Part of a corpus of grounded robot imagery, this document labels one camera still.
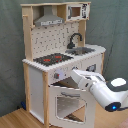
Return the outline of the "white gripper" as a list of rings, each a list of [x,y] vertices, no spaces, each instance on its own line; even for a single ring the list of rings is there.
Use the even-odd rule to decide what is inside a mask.
[[[96,83],[105,82],[104,77],[99,73],[77,69],[71,71],[71,78],[78,85],[78,88],[83,90],[89,90]]]

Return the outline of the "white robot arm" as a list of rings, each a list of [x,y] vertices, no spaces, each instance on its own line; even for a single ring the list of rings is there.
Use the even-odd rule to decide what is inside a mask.
[[[128,80],[115,78],[108,82],[95,72],[73,69],[71,77],[79,89],[90,92],[108,112],[128,109]]]

